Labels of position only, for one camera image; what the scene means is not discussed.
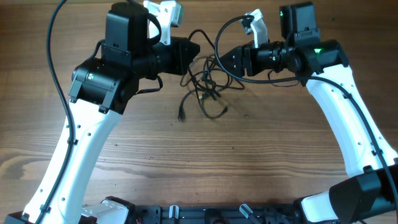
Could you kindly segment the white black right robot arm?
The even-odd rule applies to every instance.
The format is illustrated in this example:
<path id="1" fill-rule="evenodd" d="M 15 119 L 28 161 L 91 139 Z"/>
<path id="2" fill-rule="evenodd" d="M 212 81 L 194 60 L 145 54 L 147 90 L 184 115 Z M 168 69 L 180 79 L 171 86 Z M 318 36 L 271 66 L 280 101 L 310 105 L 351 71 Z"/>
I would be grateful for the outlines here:
<path id="1" fill-rule="evenodd" d="M 260 10 L 239 16 L 252 42 L 217 55 L 233 78 L 289 70 L 322 109 L 341 149 L 348 178 L 327 191 L 297 199 L 264 214 L 265 222 L 354 223 L 397 210 L 397 152 L 370 115 L 353 78 L 349 60 L 335 40 L 321 41 L 314 5 L 279 9 L 283 41 L 271 42 Z"/>

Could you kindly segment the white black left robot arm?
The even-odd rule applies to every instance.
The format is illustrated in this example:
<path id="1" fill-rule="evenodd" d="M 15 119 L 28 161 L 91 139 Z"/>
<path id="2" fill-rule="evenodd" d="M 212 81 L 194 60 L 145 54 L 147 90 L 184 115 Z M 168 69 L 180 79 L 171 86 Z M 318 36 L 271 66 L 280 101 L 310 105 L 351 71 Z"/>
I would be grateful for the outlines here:
<path id="1" fill-rule="evenodd" d="M 139 82 L 161 73 L 185 75 L 200 46 L 170 31 L 182 23 L 177 1 L 118 2 L 106 17 L 105 37 L 73 71 L 61 95 L 66 120 L 39 188 L 25 209 L 6 223 L 138 223 L 135 206 L 117 197 L 84 207 L 100 151 Z"/>

